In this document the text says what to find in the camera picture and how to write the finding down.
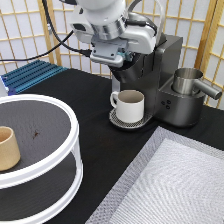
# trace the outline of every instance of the black coffee machine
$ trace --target black coffee machine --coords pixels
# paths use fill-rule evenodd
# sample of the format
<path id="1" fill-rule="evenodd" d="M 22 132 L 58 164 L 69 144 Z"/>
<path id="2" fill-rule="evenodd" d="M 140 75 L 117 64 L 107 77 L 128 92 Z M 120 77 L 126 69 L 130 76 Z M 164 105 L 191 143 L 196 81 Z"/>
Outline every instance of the black coffee machine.
<path id="1" fill-rule="evenodd" d="M 152 24 L 147 17 L 138 15 L 138 20 L 140 18 Z M 110 67 L 114 79 L 113 90 L 137 90 L 145 96 L 143 120 L 137 124 L 125 124 L 116 119 L 113 110 L 110 121 L 115 126 L 133 130 L 144 126 L 151 118 L 177 127 L 192 126 L 199 121 L 205 93 L 198 91 L 194 95 L 184 95 L 172 88 L 182 43 L 182 37 L 162 33 L 159 44 L 150 55 L 136 54 L 134 60 L 126 62 L 123 67 Z"/>

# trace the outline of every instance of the mesh mat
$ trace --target mesh mat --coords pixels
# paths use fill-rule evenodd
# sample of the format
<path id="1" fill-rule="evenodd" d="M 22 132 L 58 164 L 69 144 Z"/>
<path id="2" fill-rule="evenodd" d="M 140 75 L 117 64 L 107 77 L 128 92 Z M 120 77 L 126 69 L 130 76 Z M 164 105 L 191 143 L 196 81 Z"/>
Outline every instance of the mesh mat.
<path id="1" fill-rule="evenodd" d="M 86 224 L 108 224 L 114 212 L 121 204 L 124 197 L 129 192 L 141 172 L 144 170 L 158 147 L 161 145 L 163 140 L 167 138 L 173 140 L 182 145 L 190 148 L 197 149 L 198 151 L 204 152 L 208 155 L 224 159 L 224 152 L 217 150 L 213 147 L 207 146 L 200 142 L 188 139 L 186 137 L 177 135 L 173 132 L 167 131 L 161 127 L 157 128 L 152 137 L 145 144 L 140 153 L 128 166 L 126 171 L 107 194 L 105 199 L 98 206 L 96 211 L 92 214 Z"/>
<path id="2" fill-rule="evenodd" d="M 14 130 L 21 160 L 8 173 L 23 169 L 46 158 L 68 137 L 71 123 L 58 106 L 40 101 L 18 101 L 0 104 L 0 126 Z"/>
<path id="3" fill-rule="evenodd" d="M 224 215 L 224 160 L 165 139 L 110 224 L 217 224 Z"/>

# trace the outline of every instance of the gray mat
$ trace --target gray mat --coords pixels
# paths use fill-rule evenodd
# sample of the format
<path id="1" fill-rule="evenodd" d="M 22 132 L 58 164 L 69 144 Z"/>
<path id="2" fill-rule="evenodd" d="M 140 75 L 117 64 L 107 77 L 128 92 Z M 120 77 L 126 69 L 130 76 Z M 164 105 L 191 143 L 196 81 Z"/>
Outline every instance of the gray mat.
<path id="1" fill-rule="evenodd" d="M 165 139 L 110 224 L 224 222 L 224 160 Z"/>
<path id="2" fill-rule="evenodd" d="M 49 208 L 69 190 L 75 174 L 75 158 L 70 153 L 44 175 L 0 190 L 0 222 L 27 218 Z"/>
<path id="3" fill-rule="evenodd" d="M 15 131 L 21 160 L 8 173 L 23 169 L 46 158 L 68 137 L 71 123 L 59 107 L 39 101 L 19 101 L 0 104 L 0 126 Z"/>
<path id="4" fill-rule="evenodd" d="M 157 128 L 152 137 L 145 144 L 140 153 L 128 166 L 123 175 L 119 178 L 117 183 L 107 194 L 105 199 L 98 206 L 96 211 L 92 214 L 86 224 L 108 224 L 112 215 L 127 195 L 128 191 L 135 183 L 143 169 L 146 167 L 160 144 L 167 138 L 182 145 L 197 149 L 208 155 L 224 159 L 224 152 L 213 147 L 207 146 L 200 142 L 188 139 L 186 137 L 177 135 L 173 132 L 167 131 L 161 127 Z"/>

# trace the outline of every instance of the white mug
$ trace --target white mug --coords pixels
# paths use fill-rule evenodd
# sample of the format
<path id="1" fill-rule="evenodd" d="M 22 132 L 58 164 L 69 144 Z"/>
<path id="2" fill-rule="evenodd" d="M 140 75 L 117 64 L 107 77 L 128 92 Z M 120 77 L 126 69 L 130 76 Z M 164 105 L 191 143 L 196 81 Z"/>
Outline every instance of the white mug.
<path id="1" fill-rule="evenodd" d="M 114 95 L 117 96 L 117 104 L 114 103 Z M 124 123 L 135 123 L 143 118 L 144 101 L 144 95 L 136 90 L 115 91 L 110 96 L 117 118 Z"/>

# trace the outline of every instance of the black table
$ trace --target black table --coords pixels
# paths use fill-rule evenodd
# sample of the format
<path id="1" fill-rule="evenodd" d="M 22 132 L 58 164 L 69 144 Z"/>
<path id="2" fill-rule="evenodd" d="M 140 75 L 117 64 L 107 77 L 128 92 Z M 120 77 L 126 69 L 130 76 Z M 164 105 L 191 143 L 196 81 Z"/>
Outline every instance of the black table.
<path id="1" fill-rule="evenodd" d="M 111 88 L 109 79 L 70 69 L 23 92 L 64 101 L 80 124 L 83 182 L 73 201 L 48 223 L 85 223 L 158 126 L 224 150 L 223 111 L 204 106 L 192 128 L 178 129 L 153 120 L 136 132 L 124 132 L 108 119 Z"/>

